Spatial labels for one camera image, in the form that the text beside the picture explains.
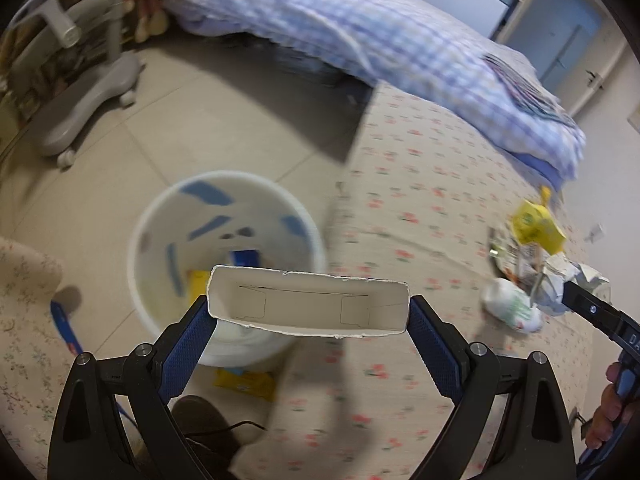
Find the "person right hand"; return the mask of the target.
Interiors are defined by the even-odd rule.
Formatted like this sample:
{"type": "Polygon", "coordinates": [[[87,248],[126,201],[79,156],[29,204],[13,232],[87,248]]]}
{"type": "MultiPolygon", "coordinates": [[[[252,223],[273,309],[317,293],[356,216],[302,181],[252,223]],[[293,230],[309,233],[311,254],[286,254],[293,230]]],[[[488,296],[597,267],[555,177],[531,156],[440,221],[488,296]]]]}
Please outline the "person right hand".
{"type": "Polygon", "coordinates": [[[601,403],[592,416],[592,424],[587,431],[585,442],[590,450],[596,450],[612,438],[614,422],[620,420],[620,424],[626,424],[639,409],[639,401],[628,404],[623,408],[623,401],[615,391],[614,382],[620,374],[620,363],[612,363],[606,370],[606,379],[609,385],[602,391],[601,403]]]}

